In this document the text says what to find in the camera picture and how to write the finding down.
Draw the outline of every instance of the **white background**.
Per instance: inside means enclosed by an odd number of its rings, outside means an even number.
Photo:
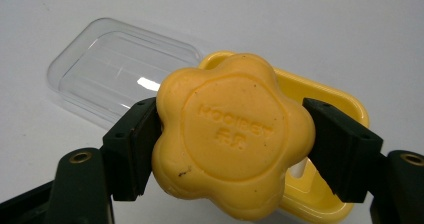
[[[106,130],[66,111],[49,89],[54,58],[93,20],[111,17],[206,55],[253,52],[356,96],[383,154],[424,153],[424,0],[0,0],[0,202],[48,182],[66,153]],[[345,223],[370,223],[369,205]],[[207,200],[182,201],[153,178],[117,223],[238,223]],[[274,214],[258,223],[296,223]]]

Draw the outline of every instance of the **clear plastic lid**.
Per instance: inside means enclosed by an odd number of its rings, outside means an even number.
[[[92,22],[50,65],[48,81],[66,101],[115,123],[162,80],[202,56],[186,43],[128,24]]]

